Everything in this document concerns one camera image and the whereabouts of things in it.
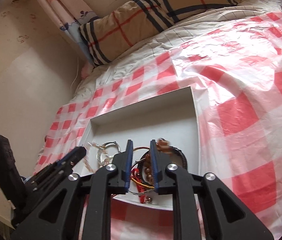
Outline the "silver engraved bangle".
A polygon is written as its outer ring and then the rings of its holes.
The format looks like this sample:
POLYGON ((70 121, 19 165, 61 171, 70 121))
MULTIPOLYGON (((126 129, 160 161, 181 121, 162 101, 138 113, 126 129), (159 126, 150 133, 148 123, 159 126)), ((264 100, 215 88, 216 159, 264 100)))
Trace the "silver engraved bangle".
POLYGON ((99 167, 104 167, 104 166, 112 163, 114 156, 117 153, 121 152, 120 145, 116 141, 105 142, 104 144, 97 145, 96 147, 98 149, 98 151, 97 151, 97 163, 98 163, 99 167), (109 147, 116 148, 117 152, 113 155, 108 154, 107 149, 109 147))

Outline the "silver wide bangle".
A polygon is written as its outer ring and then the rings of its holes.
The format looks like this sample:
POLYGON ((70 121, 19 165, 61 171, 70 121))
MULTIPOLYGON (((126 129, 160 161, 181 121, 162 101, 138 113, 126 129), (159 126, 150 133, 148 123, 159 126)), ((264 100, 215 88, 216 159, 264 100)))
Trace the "silver wide bangle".
POLYGON ((150 189, 141 188, 141 189, 140 189, 140 192, 139 192, 139 191, 134 192, 134 191, 128 190, 128 193, 129 193, 129 194, 132 194, 132 195, 134 195, 134 196, 140 197, 140 196, 143 196, 143 195, 147 195, 147 194, 149 194, 149 193, 151 193, 151 192, 153 192, 153 191, 154 191, 154 188, 150 188, 150 189))

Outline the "white shallow cardboard box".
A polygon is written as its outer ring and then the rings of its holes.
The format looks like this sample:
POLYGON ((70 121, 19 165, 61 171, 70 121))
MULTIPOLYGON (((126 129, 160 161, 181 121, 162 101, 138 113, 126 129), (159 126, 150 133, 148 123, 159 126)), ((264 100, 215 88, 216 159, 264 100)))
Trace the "white shallow cardboard box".
MULTIPOLYGON (((145 153, 150 141, 163 138, 170 145, 180 149, 192 174, 200 172, 198 124, 193 93, 190 87, 181 88, 162 95, 146 99, 132 105, 92 118, 80 141, 87 147, 87 155, 74 167, 74 172, 86 176, 94 173, 97 163, 98 145, 116 141, 124 151, 131 139, 138 150, 133 160, 138 160, 145 153)), ((107 149, 108 154, 117 152, 114 147, 107 149)))

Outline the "beige plaid pillow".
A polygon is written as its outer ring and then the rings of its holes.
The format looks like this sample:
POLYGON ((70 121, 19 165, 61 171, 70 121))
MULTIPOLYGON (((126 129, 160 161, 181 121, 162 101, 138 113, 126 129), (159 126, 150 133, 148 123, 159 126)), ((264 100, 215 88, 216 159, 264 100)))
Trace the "beige plaid pillow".
POLYGON ((238 5, 240 0, 130 0, 79 27, 94 67, 111 63, 138 42, 190 16, 238 5))

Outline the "red white checkered plastic sheet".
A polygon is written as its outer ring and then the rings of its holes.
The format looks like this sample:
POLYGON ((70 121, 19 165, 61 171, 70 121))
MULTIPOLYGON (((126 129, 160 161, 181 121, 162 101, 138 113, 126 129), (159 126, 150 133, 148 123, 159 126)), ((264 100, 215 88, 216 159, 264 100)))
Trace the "red white checkered plastic sheet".
POLYGON ((59 108, 35 172, 78 145, 89 120, 190 87, 198 114, 200 172, 213 172, 282 236, 282 9, 225 21, 148 63, 94 70, 59 108))

